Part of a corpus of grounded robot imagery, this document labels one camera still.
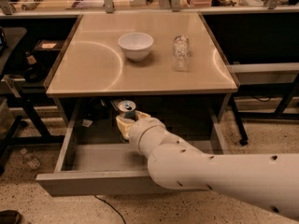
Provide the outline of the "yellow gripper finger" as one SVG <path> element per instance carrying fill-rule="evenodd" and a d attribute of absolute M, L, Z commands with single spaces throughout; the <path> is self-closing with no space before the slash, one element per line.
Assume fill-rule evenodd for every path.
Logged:
<path fill-rule="evenodd" d="M 136 110 L 136 112 L 135 112 L 135 119 L 136 120 L 147 119 L 147 118 L 150 118 L 149 114 Z"/>
<path fill-rule="evenodd" d="M 116 121 L 117 121 L 118 129 L 120 130 L 122 136 L 126 140 L 128 140 L 130 129 L 135 122 L 132 119 L 127 119 L 123 117 L 122 115 L 118 115 L 116 117 Z"/>

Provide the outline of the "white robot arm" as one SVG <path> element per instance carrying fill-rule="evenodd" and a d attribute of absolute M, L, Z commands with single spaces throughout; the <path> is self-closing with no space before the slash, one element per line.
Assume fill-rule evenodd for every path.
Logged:
<path fill-rule="evenodd" d="M 269 212 L 299 219 L 296 154 L 207 154 L 142 112 L 116 117 L 124 138 L 147 159 L 149 176 L 166 189 L 209 189 Z"/>

